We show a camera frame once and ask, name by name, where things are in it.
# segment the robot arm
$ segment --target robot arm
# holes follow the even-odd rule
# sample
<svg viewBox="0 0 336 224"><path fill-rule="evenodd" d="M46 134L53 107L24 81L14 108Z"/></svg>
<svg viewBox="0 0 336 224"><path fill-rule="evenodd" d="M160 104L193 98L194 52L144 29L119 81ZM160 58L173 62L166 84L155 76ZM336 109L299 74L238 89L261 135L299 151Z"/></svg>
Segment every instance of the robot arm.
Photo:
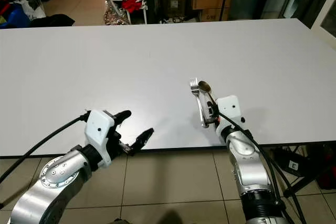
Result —
<svg viewBox="0 0 336 224"><path fill-rule="evenodd" d="M259 156L259 149L245 134L235 129L218 113L229 117L252 137L250 132L244 128L245 119L241 115L237 97L230 95L219 98L216 100L216 104L210 106L210 110L213 111L211 118L207 119L203 114L204 121L214 122L216 134L223 144L227 145L246 223L288 223L282 217L281 203L275 198L273 186Z"/></svg>
<svg viewBox="0 0 336 224"><path fill-rule="evenodd" d="M129 146L120 141L116 127L131 115L123 111L111 115L92 110L87 120L86 146L77 145L62 157L48 162L38 181L16 203L8 224L58 223L66 205L99 167L108 167L122 153L134 155L153 134L148 129Z"/></svg>

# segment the red clothing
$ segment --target red clothing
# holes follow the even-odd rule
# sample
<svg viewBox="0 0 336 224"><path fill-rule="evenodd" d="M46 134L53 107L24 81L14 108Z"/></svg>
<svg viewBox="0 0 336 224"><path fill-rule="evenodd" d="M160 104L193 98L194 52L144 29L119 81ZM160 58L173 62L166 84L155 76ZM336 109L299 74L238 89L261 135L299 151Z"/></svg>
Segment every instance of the red clothing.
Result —
<svg viewBox="0 0 336 224"><path fill-rule="evenodd" d="M142 1L135 2L136 0L126 0L121 3L121 7L128 10L129 13L139 10L142 5Z"/></svg>

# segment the white label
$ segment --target white label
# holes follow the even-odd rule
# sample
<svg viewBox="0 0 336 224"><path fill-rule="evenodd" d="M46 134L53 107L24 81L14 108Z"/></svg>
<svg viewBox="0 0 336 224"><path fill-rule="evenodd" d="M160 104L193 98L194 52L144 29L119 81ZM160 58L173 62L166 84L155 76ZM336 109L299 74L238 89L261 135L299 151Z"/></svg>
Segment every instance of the white label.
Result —
<svg viewBox="0 0 336 224"><path fill-rule="evenodd" d="M291 168L291 169L293 169L293 170L298 170L299 169L299 164L293 162L292 160L290 160L288 167Z"/></svg>
<svg viewBox="0 0 336 224"><path fill-rule="evenodd" d="M170 0L170 8L178 8L179 1L178 0Z"/></svg>

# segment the white tabletop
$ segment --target white tabletop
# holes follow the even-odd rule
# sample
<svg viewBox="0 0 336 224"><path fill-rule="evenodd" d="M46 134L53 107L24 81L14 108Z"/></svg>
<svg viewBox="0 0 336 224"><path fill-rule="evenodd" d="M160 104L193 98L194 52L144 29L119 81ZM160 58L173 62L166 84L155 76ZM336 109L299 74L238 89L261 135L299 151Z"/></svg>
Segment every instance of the white tabletop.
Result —
<svg viewBox="0 0 336 224"><path fill-rule="evenodd" d="M296 19L0 30L0 156L20 155L85 112L132 111L118 132L145 148L219 145L191 77L235 94L260 144L334 141L336 53ZM84 143L85 123L34 154Z"/></svg>

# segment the glass door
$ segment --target glass door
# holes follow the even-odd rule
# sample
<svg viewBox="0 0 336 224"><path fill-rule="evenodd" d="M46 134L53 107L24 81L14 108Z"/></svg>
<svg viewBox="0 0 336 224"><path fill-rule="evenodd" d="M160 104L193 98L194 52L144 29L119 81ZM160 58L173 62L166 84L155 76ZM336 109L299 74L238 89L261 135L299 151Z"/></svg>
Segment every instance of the glass door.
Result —
<svg viewBox="0 0 336 224"><path fill-rule="evenodd" d="M311 30L336 50L336 0L326 0Z"/></svg>

